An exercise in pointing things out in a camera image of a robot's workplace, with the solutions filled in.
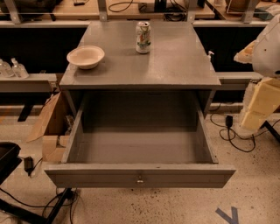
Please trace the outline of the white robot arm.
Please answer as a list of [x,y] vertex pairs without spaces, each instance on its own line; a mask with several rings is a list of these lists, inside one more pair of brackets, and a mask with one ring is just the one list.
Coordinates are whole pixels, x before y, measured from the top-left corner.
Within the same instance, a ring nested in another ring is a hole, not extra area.
[[256,40],[234,56],[234,61],[251,64],[265,77],[280,78],[280,15],[274,16]]

